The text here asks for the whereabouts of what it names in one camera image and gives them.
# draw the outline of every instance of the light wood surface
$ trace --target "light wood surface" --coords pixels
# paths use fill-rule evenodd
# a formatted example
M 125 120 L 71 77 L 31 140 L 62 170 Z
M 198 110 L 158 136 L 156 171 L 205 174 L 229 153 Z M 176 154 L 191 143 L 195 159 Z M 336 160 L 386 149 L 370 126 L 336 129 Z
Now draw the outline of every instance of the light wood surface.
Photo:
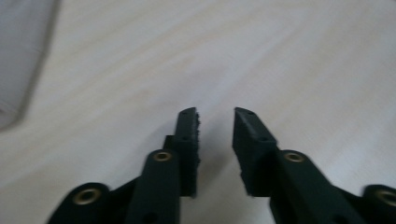
M 201 114 L 199 192 L 181 223 L 274 223 L 233 154 L 233 108 L 334 185 L 396 188 L 396 2 L 105 1 L 59 6 L 24 119 L 0 132 L 0 223 L 44 223 L 86 182 L 138 176 Z

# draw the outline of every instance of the table surface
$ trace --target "table surface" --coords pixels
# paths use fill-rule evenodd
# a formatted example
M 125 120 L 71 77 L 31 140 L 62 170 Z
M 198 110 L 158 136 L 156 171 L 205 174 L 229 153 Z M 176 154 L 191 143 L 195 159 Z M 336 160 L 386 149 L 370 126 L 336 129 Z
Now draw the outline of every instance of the table surface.
M 198 197 L 181 223 L 274 223 L 232 150 L 233 109 L 355 194 L 396 187 L 396 2 L 105 1 L 58 6 L 23 119 L 0 132 L 0 222 L 45 223 L 87 182 L 137 177 L 201 115 Z

